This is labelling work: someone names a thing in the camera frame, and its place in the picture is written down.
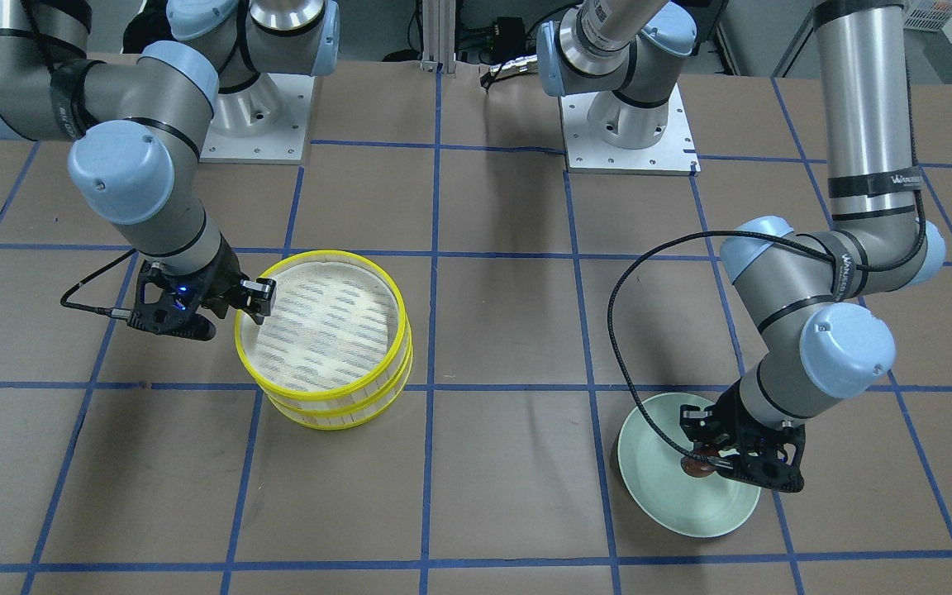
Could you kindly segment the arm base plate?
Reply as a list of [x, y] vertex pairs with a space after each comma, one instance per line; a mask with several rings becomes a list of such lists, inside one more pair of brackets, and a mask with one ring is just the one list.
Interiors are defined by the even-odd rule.
[[201, 162], [301, 164], [317, 80], [262, 73], [248, 88], [220, 94]]
[[666, 104], [644, 109], [612, 92], [561, 97], [568, 169], [586, 174], [680, 174], [702, 170], [680, 87]]

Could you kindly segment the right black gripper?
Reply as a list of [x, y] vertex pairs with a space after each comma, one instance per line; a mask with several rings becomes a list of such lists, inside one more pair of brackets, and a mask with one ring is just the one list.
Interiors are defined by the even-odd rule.
[[216, 328], [201, 315], [202, 307], [219, 319], [235, 308], [254, 324], [264, 324], [272, 312], [276, 282], [271, 278], [250, 281], [226, 238], [220, 240], [209, 264], [192, 274], [167, 274], [166, 268], [144, 261], [137, 275], [129, 327], [158, 336], [208, 341], [214, 338]]

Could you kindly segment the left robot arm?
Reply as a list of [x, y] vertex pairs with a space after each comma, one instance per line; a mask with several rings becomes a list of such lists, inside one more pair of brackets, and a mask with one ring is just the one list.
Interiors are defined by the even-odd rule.
[[[812, 4], [831, 228], [798, 233], [781, 217], [761, 217], [717, 232], [726, 274], [768, 351], [711, 406], [679, 408], [687, 444], [646, 417], [692, 477], [800, 491], [805, 423], [860, 395], [894, 363], [887, 325], [856, 298], [923, 283], [944, 263], [944, 240], [921, 199], [904, 7]], [[586, 1], [541, 24], [535, 43], [545, 93], [594, 93], [594, 138], [645, 150], [668, 128], [695, 23], [669, 1]]]

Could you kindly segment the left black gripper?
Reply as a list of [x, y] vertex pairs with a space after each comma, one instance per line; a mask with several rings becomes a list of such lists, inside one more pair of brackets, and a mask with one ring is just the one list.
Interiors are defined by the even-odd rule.
[[741, 401], [740, 382], [729, 387], [715, 404], [681, 404], [679, 425], [691, 443], [736, 452], [726, 457], [717, 450], [692, 452], [694, 459], [714, 464], [722, 477], [781, 493], [804, 489], [805, 426], [768, 428], [756, 421]]

